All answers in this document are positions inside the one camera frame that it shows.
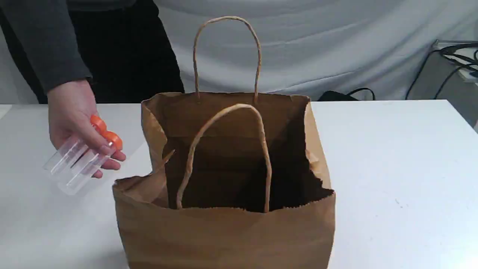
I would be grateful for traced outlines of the dark grey sleeve forearm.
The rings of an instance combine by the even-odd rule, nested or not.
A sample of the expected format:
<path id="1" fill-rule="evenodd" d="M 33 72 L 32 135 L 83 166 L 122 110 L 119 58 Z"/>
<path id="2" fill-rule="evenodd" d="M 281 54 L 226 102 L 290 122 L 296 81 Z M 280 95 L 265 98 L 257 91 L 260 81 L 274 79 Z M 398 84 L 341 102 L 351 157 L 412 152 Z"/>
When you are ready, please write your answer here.
<path id="1" fill-rule="evenodd" d="M 91 76 L 65 0 L 2 0 L 1 9 L 44 91 Z"/>

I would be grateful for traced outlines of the person's right hand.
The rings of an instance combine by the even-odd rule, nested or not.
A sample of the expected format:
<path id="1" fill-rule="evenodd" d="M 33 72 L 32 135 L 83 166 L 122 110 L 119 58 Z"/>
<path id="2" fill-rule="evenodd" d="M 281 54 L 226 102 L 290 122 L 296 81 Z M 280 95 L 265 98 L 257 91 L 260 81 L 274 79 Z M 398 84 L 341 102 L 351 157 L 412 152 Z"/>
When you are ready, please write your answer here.
<path id="1" fill-rule="evenodd" d="M 63 83 L 49 90 L 48 121 L 52 145 L 59 149 L 71 136 L 83 140 L 89 148 L 102 155 L 109 155 L 102 168 L 119 170 L 126 155 L 121 151 L 112 152 L 109 142 L 92 126 L 90 118 L 97 115 L 97 103 L 87 80 Z"/>

